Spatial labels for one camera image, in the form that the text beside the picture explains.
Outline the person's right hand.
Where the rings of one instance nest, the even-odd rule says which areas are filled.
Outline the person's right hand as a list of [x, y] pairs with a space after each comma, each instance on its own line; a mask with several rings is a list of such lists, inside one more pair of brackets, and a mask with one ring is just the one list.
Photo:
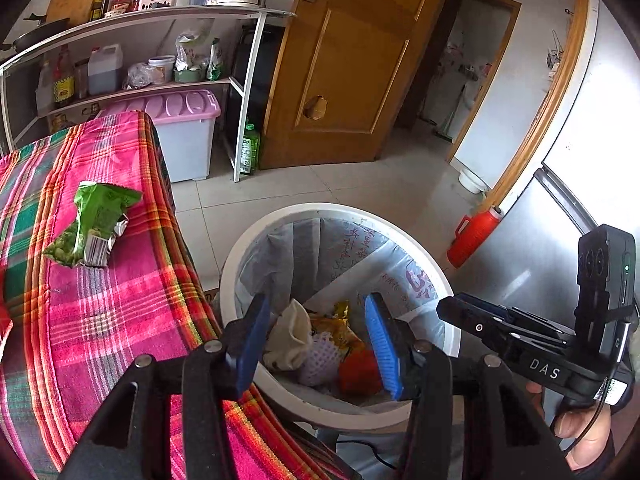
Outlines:
[[553, 424], [553, 433], [560, 439], [574, 439], [575, 446], [565, 455], [572, 471], [593, 466], [608, 447], [611, 434], [611, 408], [604, 404], [599, 414], [596, 408], [567, 411]]

